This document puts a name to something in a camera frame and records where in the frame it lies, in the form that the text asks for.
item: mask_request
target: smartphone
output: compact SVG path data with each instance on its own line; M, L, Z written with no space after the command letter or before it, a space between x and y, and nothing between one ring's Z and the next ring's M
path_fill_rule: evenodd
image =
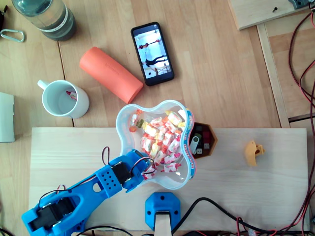
M158 22L132 28L131 35L146 85L172 80L174 71Z

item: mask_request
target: photo of people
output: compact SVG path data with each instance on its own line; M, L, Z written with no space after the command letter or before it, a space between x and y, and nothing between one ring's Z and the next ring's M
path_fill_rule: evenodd
M146 78L171 71L158 29L134 37Z

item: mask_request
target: yellow 3d printed part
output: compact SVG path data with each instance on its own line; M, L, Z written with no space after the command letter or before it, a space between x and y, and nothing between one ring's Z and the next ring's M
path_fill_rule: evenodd
M249 166L257 166L256 157L263 155L265 150L262 145L256 144L254 140L250 141L245 148L245 157Z

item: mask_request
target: white mug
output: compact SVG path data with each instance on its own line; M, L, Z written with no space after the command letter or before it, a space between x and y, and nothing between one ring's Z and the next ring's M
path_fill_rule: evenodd
M90 105L89 97L74 84L66 80L56 80L51 83L39 80L37 84L44 90L42 102L50 114L76 119L87 112Z

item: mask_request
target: clear plastic bowl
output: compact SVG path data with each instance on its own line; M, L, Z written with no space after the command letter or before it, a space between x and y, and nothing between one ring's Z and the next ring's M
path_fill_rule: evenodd
M134 114L137 109L143 111L144 120L147 122L150 122L154 118L165 117L165 111L174 111L177 114L179 110L185 112L186 117L183 118L186 120L186 125L183 129L180 141L182 157L176 162L180 163L182 166L176 172L157 172L153 178L142 182L142 184L155 182L164 188L172 190L183 187L195 174L195 160L189 147L189 137L194 125L193 114L183 104L174 100L163 101L153 108L143 108L135 104L126 105L120 110L116 119L116 130L122 143L120 155L126 155L132 149L141 150L140 139L143 135L143 130L137 129L133 133L129 131L130 116Z

